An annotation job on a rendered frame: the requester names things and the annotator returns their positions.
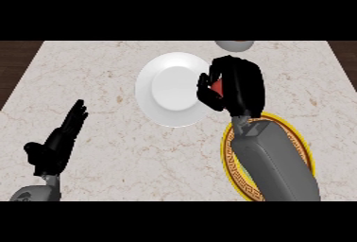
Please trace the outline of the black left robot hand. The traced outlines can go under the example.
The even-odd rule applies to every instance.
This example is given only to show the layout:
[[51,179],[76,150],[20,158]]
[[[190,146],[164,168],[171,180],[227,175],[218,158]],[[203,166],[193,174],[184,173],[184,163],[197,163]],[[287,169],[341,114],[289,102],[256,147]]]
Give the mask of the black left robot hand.
[[51,131],[44,144],[29,142],[23,146],[28,163],[35,167],[35,176],[59,176],[66,167],[74,143],[88,117],[84,100],[78,99],[63,119]]

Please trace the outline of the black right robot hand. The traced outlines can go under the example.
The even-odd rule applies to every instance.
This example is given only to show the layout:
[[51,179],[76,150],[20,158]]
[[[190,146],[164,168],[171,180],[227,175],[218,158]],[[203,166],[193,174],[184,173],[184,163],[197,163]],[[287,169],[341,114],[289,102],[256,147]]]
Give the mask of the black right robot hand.
[[[211,89],[218,79],[223,95]],[[209,74],[199,75],[196,87],[196,98],[215,111],[227,110],[230,116],[261,117],[265,86],[261,69],[253,62],[231,56],[215,58]]]

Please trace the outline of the red bell pepper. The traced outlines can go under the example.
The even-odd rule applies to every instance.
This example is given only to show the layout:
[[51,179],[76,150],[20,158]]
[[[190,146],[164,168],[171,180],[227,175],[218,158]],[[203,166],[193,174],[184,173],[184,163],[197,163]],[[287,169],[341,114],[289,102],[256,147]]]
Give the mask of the red bell pepper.
[[214,82],[211,89],[212,89],[220,95],[223,95],[221,79],[218,79],[218,80]]

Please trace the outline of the white round plate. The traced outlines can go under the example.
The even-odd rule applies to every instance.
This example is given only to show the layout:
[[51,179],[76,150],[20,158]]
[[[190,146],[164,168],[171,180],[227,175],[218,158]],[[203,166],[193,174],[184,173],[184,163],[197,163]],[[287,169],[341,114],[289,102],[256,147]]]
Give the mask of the white round plate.
[[209,64],[190,53],[171,52],[158,56],[140,69],[135,100],[147,118],[171,128],[199,122],[211,112],[197,100],[197,78]]

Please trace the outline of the yellow rimmed patterned plate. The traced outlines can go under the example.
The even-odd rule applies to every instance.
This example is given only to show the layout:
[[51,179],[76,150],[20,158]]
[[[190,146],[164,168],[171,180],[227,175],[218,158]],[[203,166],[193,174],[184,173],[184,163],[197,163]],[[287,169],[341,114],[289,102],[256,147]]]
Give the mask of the yellow rimmed patterned plate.
[[[299,157],[304,163],[307,164],[311,173],[315,174],[315,161],[312,158],[312,152],[310,150],[310,146],[298,130],[293,128],[292,124],[282,117],[279,117],[277,115],[268,112],[262,112],[259,118],[251,118],[248,120],[248,123],[256,123],[258,121],[262,121],[262,120],[271,121],[280,126],[280,128],[287,134],[287,137],[290,139],[290,142],[293,144]],[[220,159],[221,159],[227,179],[245,200],[264,201],[265,200],[264,195],[258,189],[258,186],[233,152],[233,149],[231,149],[233,139],[234,139],[233,125],[228,124],[225,126],[225,130],[220,141]]]

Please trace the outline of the grey round bowl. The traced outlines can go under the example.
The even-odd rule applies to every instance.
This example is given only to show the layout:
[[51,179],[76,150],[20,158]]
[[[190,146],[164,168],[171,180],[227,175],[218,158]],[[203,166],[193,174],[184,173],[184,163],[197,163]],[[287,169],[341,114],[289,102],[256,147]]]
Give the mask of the grey round bowl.
[[218,47],[228,52],[243,52],[252,44],[252,41],[217,41]]

